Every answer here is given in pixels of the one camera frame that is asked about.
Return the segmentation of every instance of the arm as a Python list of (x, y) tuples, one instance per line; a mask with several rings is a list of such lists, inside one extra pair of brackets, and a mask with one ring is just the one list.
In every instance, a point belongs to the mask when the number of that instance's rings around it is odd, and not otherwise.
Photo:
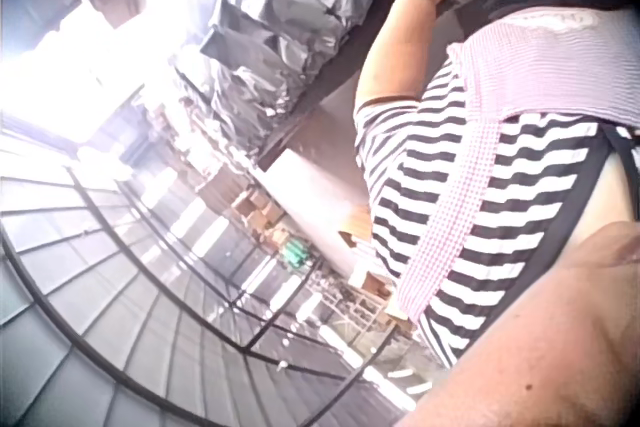
[(379, 97), (418, 97), (441, 0), (395, 0), (362, 68), (356, 105)]
[(616, 223), (531, 287), (401, 427), (619, 425), (638, 394), (640, 228)]

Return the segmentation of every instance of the black and white striped shirt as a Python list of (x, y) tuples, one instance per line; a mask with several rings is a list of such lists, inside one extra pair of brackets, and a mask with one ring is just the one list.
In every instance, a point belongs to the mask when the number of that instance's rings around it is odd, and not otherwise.
[[(355, 122), (372, 243), (399, 278), (456, 168), (466, 127), (462, 81), (447, 61), (421, 100), (367, 102), (356, 110)], [(560, 114), (525, 114), (503, 124), (474, 226), (420, 317), (425, 340), (444, 365), (455, 364), (553, 265), (614, 149), (631, 159), (625, 169), (637, 191), (640, 148), (630, 129)], [(637, 195), (634, 203), (637, 210)]]

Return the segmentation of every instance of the person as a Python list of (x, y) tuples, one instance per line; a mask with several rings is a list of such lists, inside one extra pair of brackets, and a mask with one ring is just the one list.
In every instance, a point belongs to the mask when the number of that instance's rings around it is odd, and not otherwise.
[(638, 220), (640, 27), (629, 10), (513, 12), (423, 89), (440, 1), (395, 0), (354, 119), (371, 242), (452, 367), (573, 247)]
[(524, 293), (398, 427), (638, 425), (638, 379), (640, 224), (622, 222)]

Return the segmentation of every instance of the striped shirt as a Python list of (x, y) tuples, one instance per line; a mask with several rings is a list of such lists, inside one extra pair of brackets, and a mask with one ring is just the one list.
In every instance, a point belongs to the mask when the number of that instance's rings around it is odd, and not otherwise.
[[(372, 243), (396, 278), (405, 272), (459, 167), (455, 160), (468, 130), (466, 95), (448, 60), (422, 99), (378, 99), (356, 110), (357, 159), (370, 194)], [(553, 264), (614, 144), (633, 152), (633, 166), (625, 167), (637, 188), (640, 150), (632, 129), (589, 116), (527, 113), (501, 123), (498, 135), (495, 164), (471, 231), (417, 319), (445, 366), (455, 364)]]

